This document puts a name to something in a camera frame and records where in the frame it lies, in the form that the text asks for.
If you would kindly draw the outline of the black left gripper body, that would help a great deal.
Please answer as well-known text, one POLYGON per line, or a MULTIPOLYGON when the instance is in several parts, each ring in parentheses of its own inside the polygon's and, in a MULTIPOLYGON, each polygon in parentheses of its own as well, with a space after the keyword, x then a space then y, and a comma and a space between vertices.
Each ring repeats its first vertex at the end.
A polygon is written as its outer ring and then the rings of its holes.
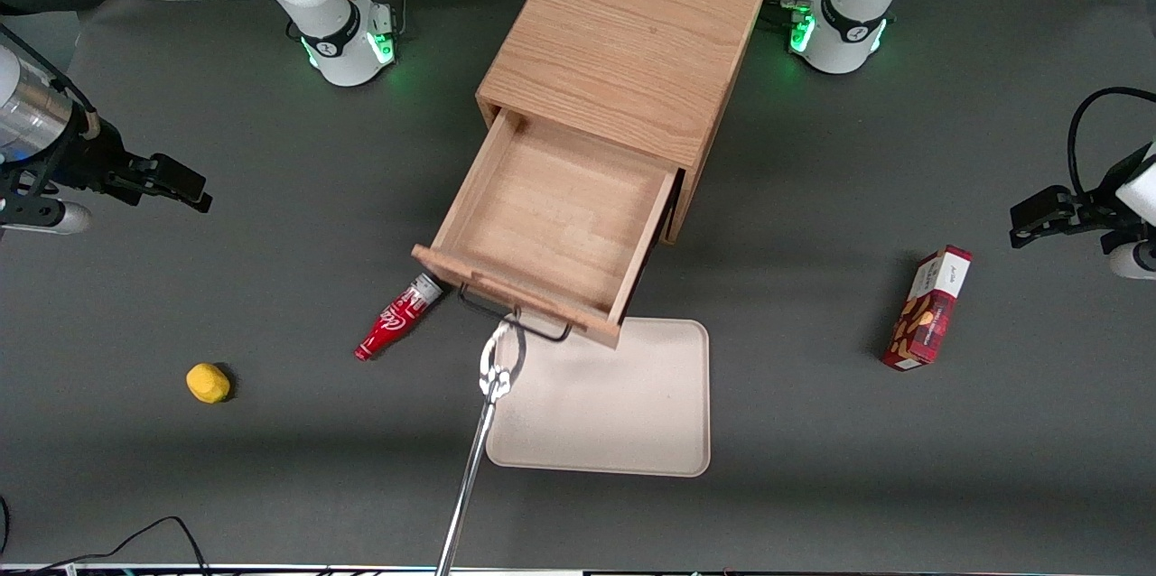
POLYGON ((1131 232, 1153 228, 1153 143, 1112 164, 1091 190, 1083 189, 1070 148, 1070 180, 1082 213, 1098 226, 1131 232))

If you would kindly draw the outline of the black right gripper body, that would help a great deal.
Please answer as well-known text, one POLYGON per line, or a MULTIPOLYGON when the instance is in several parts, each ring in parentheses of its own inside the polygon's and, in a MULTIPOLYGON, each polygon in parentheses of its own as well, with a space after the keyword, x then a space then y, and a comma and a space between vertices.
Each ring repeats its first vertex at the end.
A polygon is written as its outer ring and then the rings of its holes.
POLYGON ((66 189, 92 190, 112 198, 138 198, 136 190, 123 182, 133 173, 135 158, 114 126, 102 120, 98 136, 76 136, 66 145, 55 165, 55 182, 66 189))

